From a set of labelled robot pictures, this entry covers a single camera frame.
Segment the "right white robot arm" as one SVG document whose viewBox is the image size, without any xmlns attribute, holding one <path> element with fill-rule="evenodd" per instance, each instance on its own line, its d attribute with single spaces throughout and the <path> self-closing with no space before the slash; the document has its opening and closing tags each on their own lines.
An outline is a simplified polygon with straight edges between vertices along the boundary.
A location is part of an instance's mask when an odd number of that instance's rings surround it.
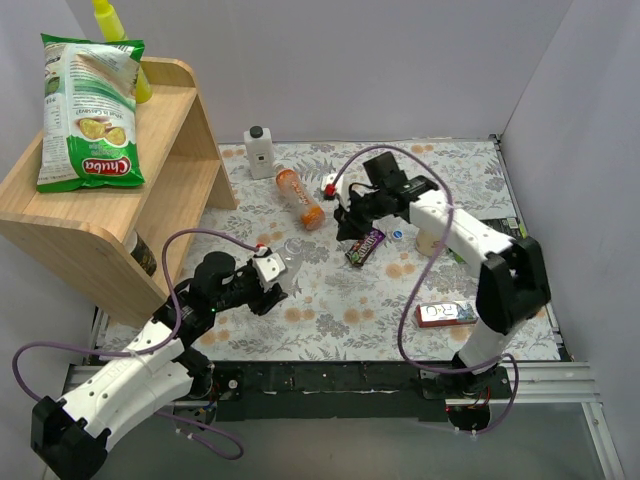
<svg viewBox="0 0 640 480">
<path fill-rule="evenodd" d="M 542 248 L 530 236 L 516 239 L 455 207 L 451 190 L 434 171 L 409 178 L 396 162 L 397 148 L 374 149 L 377 156 L 363 165 L 369 179 L 366 194 L 345 185 L 341 172 L 323 179 L 324 198 L 338 202 L 336 238 L 360 240 L 374 221 L 394 216 L 437 236 L 436 255 L 450 249 L 464 260 L 478 280 L 478 320 L 450 367 L 431 371 L 452 376 L 460 395 L 475 397 L 488 386 L 487 372 L 505 358 L 521 325 L 551 300 Z"/>
</svg>

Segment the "clear bottle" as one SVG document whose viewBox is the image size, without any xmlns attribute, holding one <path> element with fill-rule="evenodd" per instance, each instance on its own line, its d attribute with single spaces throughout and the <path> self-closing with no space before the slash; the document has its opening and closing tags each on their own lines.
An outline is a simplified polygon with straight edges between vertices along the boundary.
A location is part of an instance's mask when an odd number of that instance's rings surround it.
<svg viewBox="0 0 640 480">
<path fill-rule="evenodd" d="M 284 291 L 290 292 L 303 263 L 303 241 L 300 238 L 290 238 L 276 252 L 285 265 L 285 273 L 279 284 Z"/>
</svg>

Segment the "orange soda bottle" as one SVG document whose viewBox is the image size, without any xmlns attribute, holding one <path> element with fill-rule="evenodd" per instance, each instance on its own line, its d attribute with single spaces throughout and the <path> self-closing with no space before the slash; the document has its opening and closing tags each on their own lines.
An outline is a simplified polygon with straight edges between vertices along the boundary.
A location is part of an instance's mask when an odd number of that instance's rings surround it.
<svg viewBox="0 0 640 480">
<path fill-rule="evenodd" d="M 281 164 L 276 164 L 275 170 L 276 185 L 303 227 L 308 231 L 319 229 L 324 224 L 325 213 L 303 184 L 298 173 Z"/>
</svg>

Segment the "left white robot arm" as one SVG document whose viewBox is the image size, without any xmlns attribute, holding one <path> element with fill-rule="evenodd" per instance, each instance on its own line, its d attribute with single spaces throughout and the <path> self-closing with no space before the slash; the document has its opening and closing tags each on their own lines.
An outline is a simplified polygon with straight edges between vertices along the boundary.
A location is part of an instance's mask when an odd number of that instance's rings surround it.
<svg viewBox="0 0 640 480">
<path fill-rule="evenodd" d="M 193 346 L 218 313 L 246 305 L 262 316 L 284 300 L 301 261 L 267 251 L 237 266 L 223 252 L 207 254 L 129 343 L 92 377 L 62 397 L 34 407 L 31 447 L 61 479 L 90 479 L 129 431 L 165 407 L 200 400 L 214 380 L 210 360 Z"/>
</svg>

